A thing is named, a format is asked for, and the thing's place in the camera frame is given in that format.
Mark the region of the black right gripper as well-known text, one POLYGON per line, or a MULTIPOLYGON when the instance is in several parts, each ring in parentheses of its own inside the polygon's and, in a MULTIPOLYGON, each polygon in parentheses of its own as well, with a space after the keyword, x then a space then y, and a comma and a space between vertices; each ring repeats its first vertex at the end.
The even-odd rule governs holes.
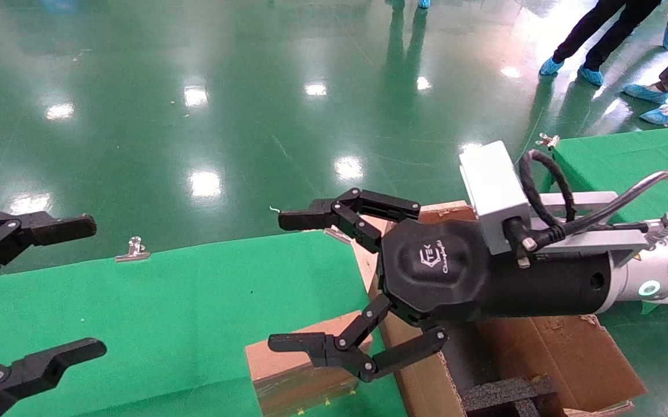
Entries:
POLYGON ((389 312, 409 325, 493 317, 593 314, 609 296, 612 273, 607 254, 541 254, 522 268, 514 254, 490 254, 472 221, 416 221, 421 204, 351 188, 339 197, 316 199, 304 210, 281 211, 284 231, 331 229, 379 253, 378 295, 339 335, 325 332, 272 334, 275 353, 305 353, 313 367, 339 367, 372 382, 436 354, 447 331, 422 335, 369 356, 360 344, 389 312), (382 232, 363 219, 397 224, 382 232))

